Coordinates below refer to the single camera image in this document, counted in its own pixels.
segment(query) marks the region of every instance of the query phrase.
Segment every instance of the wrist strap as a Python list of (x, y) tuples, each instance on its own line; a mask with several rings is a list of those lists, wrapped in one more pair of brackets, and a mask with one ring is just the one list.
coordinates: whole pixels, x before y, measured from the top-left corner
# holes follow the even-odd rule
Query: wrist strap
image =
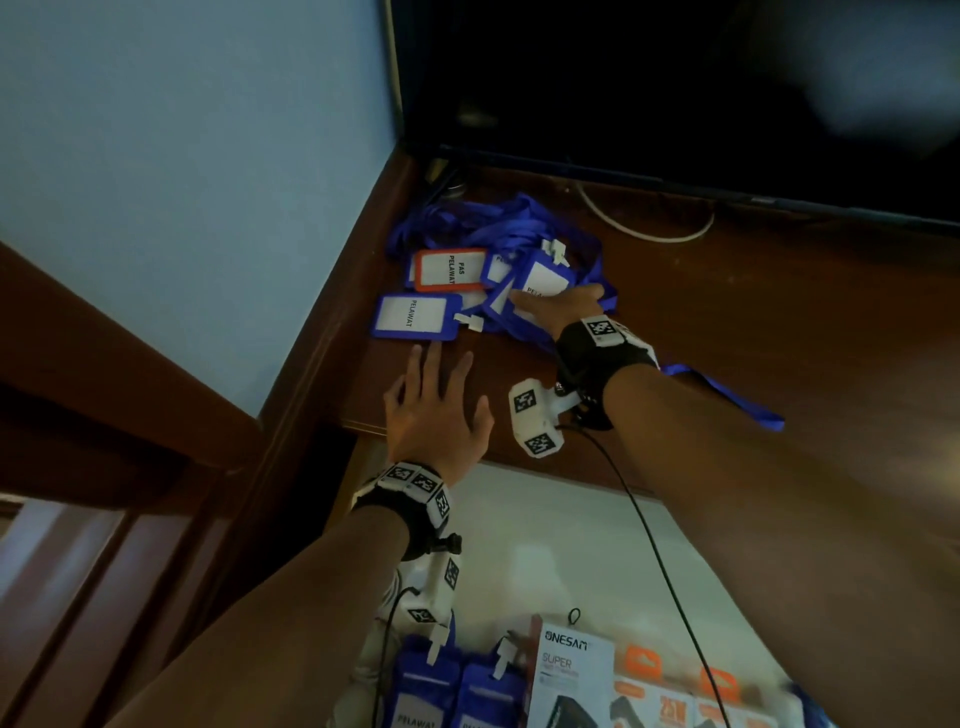
[(577, 421), (589, 429), (613, 429), (603, 407), (603, 391), (624, 367), (659, 368), (653, 347), (608, 316), (590, 316), (567, 326), (557, 340), (558, 377), (582, 402)]
[(411, 462), (392, 465), (353, 497), (354, 510), (368, 505), (389, 508), (406, 523), (410, 541), (403, 561), (448, 548), (440, 535), (449, 520), (450, 495), (432, 468)]

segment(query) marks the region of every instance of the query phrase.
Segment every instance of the white cable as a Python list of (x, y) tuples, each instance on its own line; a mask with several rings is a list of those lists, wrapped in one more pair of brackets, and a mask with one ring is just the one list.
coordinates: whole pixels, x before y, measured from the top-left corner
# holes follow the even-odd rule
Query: white cable
[(593, 200), (587, 195), (584, 186), (579, 182), (574, 183), (577, 187), (577, 192), (580, 193), (580, 196), (584, 198), (584, 202), (587, 203), (587, 207), (593, 210), (593, 214), (603, 220), (611, 228), (616, 228), (620, 232), (624, 232), (631, 237), (639, 238), (640, 240), (649, 240), (651, 243), (686, 243), (690, 240), (696, 240), (701, 235), (707, 234), (707, 231), (713, 225), (713, 210), (710, 211), (710, 219), (707, 220), (707, 224), (700, 228), (698, 231), (694, 232), (691, 235), (685, 235), (684, 237), (657, 237), (656, 235), (647, 235), (644, 232), (633, 231), (625, 225), (620, 225), (616, 220), (611, 218), (606, 212), (600, 209)]

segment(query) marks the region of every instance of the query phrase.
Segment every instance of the television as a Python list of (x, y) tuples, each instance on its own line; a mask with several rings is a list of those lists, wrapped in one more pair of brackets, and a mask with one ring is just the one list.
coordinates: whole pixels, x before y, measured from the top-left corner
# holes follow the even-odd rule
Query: television
[(960, 2), (391, 0), (414, 154), (960, 231)]

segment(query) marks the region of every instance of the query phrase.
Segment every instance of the lanyard strap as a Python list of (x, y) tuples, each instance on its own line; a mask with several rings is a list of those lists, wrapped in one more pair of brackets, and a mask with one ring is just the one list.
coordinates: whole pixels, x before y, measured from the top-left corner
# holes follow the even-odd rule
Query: lanyard strap
[(705, 381), (714, 391), (719, 392), (721, 395), (733, 402), (733, 404), (750, 415), (760, 426), (766, 427), (774, 432), (781, 432), (783, 430), (785, 420), (781, 415), (771, 412), (769, 409), (765, 409), (759, 404), (755, 404), (749, 400), (744, 400), (742, 397), (735, 394), (729, 387), (725, 387), (716, 379), (711, 379), (709, 376), (701, 374), (685, 364), (669, 364), (665, 367), (662, 367), (660, 371), (667, 376), (681, 375), (686, 372), (690, 372), (691, 374), (694, 374)]

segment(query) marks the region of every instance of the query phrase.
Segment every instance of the person's right hand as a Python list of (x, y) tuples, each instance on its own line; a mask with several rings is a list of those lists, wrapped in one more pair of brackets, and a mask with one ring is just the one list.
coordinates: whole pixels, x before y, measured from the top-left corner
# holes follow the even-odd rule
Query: person's right hand
[(525, 291), (511, 291), (510, 300), (521, 311), (533, 314), (537, 323), (549, 331), (553, 340), (574, 322), (603, 313), (598, 301), (603, 297), (600, 283), (567, 288), (556, 296), (534, 296)]

